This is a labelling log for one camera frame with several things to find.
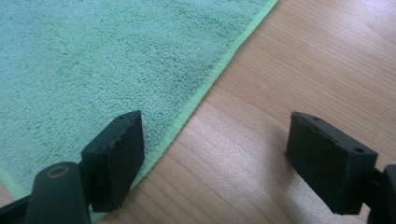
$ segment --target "wood grain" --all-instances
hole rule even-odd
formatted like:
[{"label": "wood grain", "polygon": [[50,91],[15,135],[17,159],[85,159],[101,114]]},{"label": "wood grain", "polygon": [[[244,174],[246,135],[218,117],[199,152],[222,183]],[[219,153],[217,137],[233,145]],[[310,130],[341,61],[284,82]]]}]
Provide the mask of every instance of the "wood grain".
[{"label": "wood grain", "polygon": [[[176,141],[100,223],[364,223],[331,213],[285,158],[290,112],[396,163],[396,2],[279,0]],[[11,197],[0,186],[0,204]]]}]

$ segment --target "wooden surface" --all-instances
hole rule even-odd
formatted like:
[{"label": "wooden surface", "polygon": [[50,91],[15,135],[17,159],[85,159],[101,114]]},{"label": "wooden surface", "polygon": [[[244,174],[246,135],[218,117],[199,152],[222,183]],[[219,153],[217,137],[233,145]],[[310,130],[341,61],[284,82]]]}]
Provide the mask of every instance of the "wooden surface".
[{"label": "wooden surface", "polygon": [[[363,223],[337,216],[285,158],[290,112],[396,163],[396,4],[279,0],[176,141],[101,223]],[[0,187],[0,204],[11,197]]]}]

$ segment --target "green towel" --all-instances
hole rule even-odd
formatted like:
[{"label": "green towel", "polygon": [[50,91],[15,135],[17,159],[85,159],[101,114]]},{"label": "green towel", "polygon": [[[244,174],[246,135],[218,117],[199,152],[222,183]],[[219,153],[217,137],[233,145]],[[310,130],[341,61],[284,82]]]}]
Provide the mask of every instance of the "green towel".
[{"label": "green towel", "polygon": [[141,110],[161,157],[276,0],[0,3],[0,180],[15,198],[117,115]]}]

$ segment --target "black plastic part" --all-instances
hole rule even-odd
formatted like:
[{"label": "black plastic part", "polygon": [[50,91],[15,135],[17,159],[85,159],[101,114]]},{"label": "black plastic part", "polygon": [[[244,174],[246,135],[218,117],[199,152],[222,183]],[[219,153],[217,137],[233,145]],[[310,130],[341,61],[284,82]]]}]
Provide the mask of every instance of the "black plastic part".
[{"label": "black plastic part", "polygon": [[293,112],[286,155],[334,213],[360,212],[361,185],[375,169],[375,151],[322,119]]},{"label": "black plastic part", "polygon": [[371,217],[388,220],[387,205],[381,192],[382,178],[383,174],[374,169],[361,186],[361,200],[371,208]]},{"label": "black plastic part", "polygon": [[385,199],[389,218],[396,223],[396,165],[385,167],[381,182],[381,192]]},{"label": "black plastic part", "polygon": [[95,212],[122,206],[144,157],[140,111],[115,118],[81,152]]},{"label": "black plastic part", "polygon": [[29,224],[91,223],[78,165],[60,162],[35,176],[26,213]]},{"label": "black plastic part", "polygon": [[21,198],[0,208],[0,223],[20,224],[24,223],[29,196]]},{"label": "black plastic part", "polygon": [[379,217],[373,210],[370,211],[369,216],[367,217],[367,224],[389,224],[394,223],[391,222],[389,217],[383,218]]}]

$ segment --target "terry cloth towel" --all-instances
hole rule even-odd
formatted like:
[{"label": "terry cloth towel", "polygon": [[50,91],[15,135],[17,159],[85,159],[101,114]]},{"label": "terry cloth towel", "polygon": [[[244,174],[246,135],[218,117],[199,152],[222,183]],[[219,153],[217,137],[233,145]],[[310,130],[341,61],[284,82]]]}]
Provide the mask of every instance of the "terry cloth towel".
[{"label": "terry cloth towel", "polygon": [[117,115],[141,110],[161,157],[276,0],[0,3],[0,180],[15,198]]}]

